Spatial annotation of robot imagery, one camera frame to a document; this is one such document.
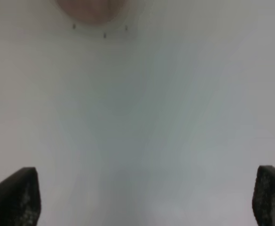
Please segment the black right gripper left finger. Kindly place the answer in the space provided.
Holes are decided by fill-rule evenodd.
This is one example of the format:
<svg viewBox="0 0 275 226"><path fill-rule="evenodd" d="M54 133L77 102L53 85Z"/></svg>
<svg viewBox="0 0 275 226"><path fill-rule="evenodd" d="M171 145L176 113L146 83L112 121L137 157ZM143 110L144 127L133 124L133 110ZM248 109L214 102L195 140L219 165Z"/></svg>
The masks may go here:
<svg viewBox="0 0 275 226"><path fill-rule="evenodd" d="M24 167L0 182L0 226L36 226L41 214L38 173Z"/></svg>

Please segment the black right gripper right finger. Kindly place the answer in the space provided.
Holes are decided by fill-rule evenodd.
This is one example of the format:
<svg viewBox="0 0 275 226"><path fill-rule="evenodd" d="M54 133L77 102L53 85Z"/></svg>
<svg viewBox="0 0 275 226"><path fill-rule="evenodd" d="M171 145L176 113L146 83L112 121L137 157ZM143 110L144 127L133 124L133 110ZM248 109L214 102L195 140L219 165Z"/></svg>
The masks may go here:
<svg viewBox="0 0 275 226"><path fill-rule="evenodd" d="M258 167L252 211L259 226L275 226L275 167Z"/></svg>

